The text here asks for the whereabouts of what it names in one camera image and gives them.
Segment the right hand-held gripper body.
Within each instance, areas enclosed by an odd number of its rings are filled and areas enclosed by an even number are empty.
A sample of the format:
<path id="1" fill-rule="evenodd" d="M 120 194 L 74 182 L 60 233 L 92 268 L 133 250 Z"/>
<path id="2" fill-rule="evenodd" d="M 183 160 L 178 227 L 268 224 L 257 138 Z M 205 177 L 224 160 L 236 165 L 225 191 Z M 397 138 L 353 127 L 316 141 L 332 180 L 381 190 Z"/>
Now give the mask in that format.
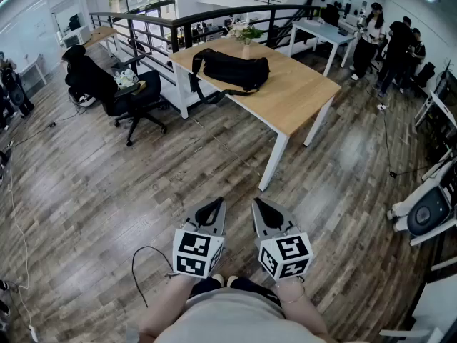
<path id="1" fill-rule="evenodd" d="M 313 261 L 307 233 L 290 231 L 269 237 L 256 229 L 258 261 L 275 281 L 303 276 Z"/>

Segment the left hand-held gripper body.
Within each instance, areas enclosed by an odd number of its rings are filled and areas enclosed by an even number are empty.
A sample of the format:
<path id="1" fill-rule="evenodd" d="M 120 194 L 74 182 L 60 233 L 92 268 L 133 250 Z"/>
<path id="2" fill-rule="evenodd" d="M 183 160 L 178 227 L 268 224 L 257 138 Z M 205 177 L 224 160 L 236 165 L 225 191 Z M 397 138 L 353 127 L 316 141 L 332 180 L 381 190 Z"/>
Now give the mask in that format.
<path id="1" fill-rule="evenodd" d="M 212 235 L 207 230 L 175 232 L 173 242 L 173 271 L 201 279 L 207 278 L 221 258 L 225 244 L 224 235 Z"/>

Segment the black duffel bag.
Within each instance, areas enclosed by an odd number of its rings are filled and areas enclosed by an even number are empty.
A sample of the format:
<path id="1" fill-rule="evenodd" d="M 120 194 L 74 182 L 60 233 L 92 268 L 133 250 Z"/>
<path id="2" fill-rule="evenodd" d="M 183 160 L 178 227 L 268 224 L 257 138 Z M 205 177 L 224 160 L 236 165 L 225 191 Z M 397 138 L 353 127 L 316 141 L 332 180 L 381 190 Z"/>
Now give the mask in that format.
<path id="1" fill-rule="evenodd" d="M 239 86 L 243 90 L 224 89 L 204 96 L 197 78 L 202 64 L 204 64 L 203 73 L 207 77 Z M 258 92 L 268 80 L 269 72 L 267 58 L 245 60 L 213 49 L 204 49 L 193 57 L 189 82 L 191 90 L 198 94 L 203 103 L 217 104 L 227 95 L 250 96 Z"/>

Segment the person's left forearm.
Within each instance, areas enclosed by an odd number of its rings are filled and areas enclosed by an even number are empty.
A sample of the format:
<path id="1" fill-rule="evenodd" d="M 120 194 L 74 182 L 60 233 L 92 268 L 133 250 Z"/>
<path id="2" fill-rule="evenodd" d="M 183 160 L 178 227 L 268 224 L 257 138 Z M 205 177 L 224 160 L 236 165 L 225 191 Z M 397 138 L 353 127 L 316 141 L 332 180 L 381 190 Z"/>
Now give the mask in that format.
<path id="1" fill-rule="evenodd" d="M 156 338 L 180 316 L 197 278 L 179 274 L 172 277 L 139 324 L 139 343 L 154 343 Z"/>

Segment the person's black trousers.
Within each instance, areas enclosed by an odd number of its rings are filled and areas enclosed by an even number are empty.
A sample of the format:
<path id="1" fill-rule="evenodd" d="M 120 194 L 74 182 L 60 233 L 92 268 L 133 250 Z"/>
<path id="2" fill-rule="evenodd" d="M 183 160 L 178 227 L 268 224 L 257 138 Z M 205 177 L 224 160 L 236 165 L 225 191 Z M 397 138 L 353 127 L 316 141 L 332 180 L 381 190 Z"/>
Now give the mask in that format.
<path id="1" fill-rule="evenodd" d="M 190 293 L 189 299 L 197 297 L 199 295 L 202 295 L 207 292 L 212 292 L 217 289 L 222 289 L 224 287 L 221 287 L 217 281 L 212 279 L 211 277 L 208 277 L 206 279 L 202 279 L 200 282 L 197 282 Z M 257 294 L 259 296 L 262 296 L 269 300 L 270 302 L 276 304 L 278 307 L 281 307 L 281 302 L 278 296 L 270 289 L 265 288 L 259 284 L 256 284 L 252 282 L 250 279 L 245 278 L 245 277 L 239 277 L 231 287 L 227 288 L 232 288 L 232 289 L 238 289 L 241 291 L 245 292 L 250 292 Z"/>

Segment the person's grey shirt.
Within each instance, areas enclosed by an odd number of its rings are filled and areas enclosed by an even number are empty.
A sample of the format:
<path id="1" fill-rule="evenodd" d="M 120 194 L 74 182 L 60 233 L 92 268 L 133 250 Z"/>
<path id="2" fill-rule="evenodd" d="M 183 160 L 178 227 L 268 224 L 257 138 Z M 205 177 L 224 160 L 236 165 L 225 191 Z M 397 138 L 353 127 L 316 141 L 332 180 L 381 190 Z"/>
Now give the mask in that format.
<path id="1" fill-rule="evenodd" d="M 326 343 L 253 292 L 222 288 L 187 301 L 155 343 Z"/>

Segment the white wheeled robot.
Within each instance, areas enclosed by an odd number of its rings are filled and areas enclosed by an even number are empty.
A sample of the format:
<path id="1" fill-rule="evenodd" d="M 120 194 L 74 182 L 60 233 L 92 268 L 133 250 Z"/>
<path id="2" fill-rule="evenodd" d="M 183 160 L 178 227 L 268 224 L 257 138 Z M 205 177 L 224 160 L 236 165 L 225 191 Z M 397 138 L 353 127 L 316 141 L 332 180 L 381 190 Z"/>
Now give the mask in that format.
<path id="1" fill-rule="evenodd" d="M 407 231 L 415 246 L 457 227 L 457 159 L 447 161 L 386 213 L 395 232 Z"/>

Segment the white flower bunch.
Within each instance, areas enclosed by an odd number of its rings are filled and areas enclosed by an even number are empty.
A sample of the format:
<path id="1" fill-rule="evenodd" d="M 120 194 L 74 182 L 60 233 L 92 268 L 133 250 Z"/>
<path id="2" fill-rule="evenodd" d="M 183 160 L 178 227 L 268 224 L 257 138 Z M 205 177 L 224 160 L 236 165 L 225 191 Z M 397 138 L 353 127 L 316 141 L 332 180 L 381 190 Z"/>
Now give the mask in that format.
<path id="1" fill-rule="evenodd" d="M 131 69 L 116 71 L 114 74 L 114 80 L 117 83 L 119 90 L 134 86 L 139 82 L 139 78 Z"/>

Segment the black office chair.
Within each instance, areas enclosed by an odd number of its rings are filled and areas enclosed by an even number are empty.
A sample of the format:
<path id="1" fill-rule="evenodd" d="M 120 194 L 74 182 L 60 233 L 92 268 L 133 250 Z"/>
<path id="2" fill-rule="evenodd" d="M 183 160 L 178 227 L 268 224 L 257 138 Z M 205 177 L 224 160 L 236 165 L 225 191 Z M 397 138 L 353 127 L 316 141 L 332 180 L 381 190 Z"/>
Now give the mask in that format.
<path id="1" fill-rule="evenodd" d="M 435 68 L 435 65 L 431 62 L 428 62 L 423 66 L 415 79 L 415 83 L 418 87 L 425 88 L 427 86 L 428 80 L 435 75 Z"/>
<path id="2" fill-rule="evenodd" d="M 339 10 L 336 6 L 328 4 L 327 7 L 321 9 L 321 18 L 332 26 L 338 26 Z"/>
<path id="3" fill-rule="evenodd" d="M 141 119 L 149 120 L 160 127 L 161 133 L 166 133 L 166 125 L 150 114 L 154 109 L 165 109 L 169 106 L 161 95 L 161 80 L 157 70 L 150 70 L 137 76 L 139 81 L 146 82 L 146 88 L 136 93 L 139 83 L 119 90 L 114 76 L 87 56 L 82 45 L 68 49 L 62 59 L 67 64 L 65 82 L 72 99 L 87 96 L 99 100 L 106 115 L 114 118 L 116 127 L 120 126 L 123 120 L 131 122 L 126 139 L 127 146 L 133 145 L 131 137 Z"/>

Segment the black metal railing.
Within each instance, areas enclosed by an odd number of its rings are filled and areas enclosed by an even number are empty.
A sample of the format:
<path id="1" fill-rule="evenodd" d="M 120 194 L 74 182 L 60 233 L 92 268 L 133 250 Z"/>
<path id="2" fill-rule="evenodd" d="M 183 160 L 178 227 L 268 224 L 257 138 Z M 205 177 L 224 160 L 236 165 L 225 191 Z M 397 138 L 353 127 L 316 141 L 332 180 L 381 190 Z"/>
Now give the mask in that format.
<path id="1" fill-rule="evenodd" d="M 258 43 L 272 49 L 287 46 L 292 41 L 293 24 L 305 19 L 312 20 L 321 13 L 318 6 L 286 4 L 286 5 L 253 5 L 234 8 L 217 9 L 184 18 L 165 19 L 141 14 L 125 14 L 113 12 L 90 13 L 93 27 L 100 28 L 103 23 L 113 28 L 115 33 L 126 40 L 122 43 L 131 50 L 129 54 L 139 59 L 149 59 L 163 67 L 166 72 L 161 76 L 170 82 L 173 69 L 165 62 L 159 61 L 146 51 L 139 49 L 138 44 L 169 57 L 179 49 L 192 47 L 194 44 L 209 40 L 210 36 L 220 36 L 225 32 L 224 26 L 215 29 L 202 28 L 197 34 L 192 28 L 208 24 L 218 18 L 245 18 L 255 28 L 261 30 L 262 35 Z"/>

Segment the flower vase with pink flowers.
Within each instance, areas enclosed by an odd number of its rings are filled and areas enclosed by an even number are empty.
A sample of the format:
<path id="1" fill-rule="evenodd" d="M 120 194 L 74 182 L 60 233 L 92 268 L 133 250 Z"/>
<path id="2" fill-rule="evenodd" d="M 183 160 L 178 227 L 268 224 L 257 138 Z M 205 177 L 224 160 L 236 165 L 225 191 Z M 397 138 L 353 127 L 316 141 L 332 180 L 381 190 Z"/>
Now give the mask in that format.
<path id="1" fill-rule="evenodd" d="M 263 36 L 263 31 L 257 29 L 253 24 L 241 21 L 234 21 L 228 28 L 228 36 L 235 38 L 245 45 L 249 45 L 253 39 Z"/>

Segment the small white table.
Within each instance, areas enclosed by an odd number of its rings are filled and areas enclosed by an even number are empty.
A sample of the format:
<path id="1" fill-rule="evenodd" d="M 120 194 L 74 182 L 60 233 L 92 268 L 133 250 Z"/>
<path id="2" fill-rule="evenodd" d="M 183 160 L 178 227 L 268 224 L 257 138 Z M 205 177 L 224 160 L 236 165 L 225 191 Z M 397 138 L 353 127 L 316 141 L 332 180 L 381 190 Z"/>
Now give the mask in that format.
<path id="1" fill-rule="evenodd" d="M 430 164 L 438 163 L 449 151 L 457 152 L 457 119 L 432 91 L 414 121 L 426 138 L 426 160 Z"/>

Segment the wooden desk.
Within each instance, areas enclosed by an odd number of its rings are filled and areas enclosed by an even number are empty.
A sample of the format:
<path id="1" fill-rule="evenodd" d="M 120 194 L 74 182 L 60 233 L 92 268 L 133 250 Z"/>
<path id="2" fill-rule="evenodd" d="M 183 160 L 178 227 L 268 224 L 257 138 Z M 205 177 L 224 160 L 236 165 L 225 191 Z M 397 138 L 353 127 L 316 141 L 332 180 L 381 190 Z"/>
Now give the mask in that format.
<path id="1" fill-rule="evenodd" d="M 114 40 L 115 50 L 112 51 L 109 43 L 109 39 Z M 114 57 L 115 53 L 119 50 L 119 39 L 117 36 L 117 30 L 109 26 L 99 26 L 91 32 L 90 39 L 84 44 L 85 48 L 89 48 L 94 44 L 105 42 L 106 50 L 110 57 Z"/>

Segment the white box appliance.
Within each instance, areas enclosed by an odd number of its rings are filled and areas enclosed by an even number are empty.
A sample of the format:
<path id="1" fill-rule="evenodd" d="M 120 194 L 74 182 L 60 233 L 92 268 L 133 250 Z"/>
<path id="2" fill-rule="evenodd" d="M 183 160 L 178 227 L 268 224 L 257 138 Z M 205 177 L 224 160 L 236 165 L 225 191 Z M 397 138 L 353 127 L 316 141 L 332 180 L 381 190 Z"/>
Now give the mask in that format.
<path id="1" fill-rule="evenodd" d="M 91 31 L 90 28 L 86 25 L 68 33 L 63 37 L 62 43 L 66 48 L 70 48 L 75 45 L 84 45 L 90 39 Z"/>

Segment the white metal frame desk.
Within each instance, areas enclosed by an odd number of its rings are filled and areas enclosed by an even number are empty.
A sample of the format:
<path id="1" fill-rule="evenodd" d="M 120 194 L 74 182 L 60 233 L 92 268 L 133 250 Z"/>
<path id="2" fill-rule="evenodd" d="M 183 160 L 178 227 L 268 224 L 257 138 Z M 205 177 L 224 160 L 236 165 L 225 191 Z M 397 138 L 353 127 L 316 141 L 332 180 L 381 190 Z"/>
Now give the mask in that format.
<path id="1" fill-rule="evenodd" d="M 412 317 L 410 329 L 379 335 L 385 343 L 457 343 L 457 274 L 427 284 Z"/>

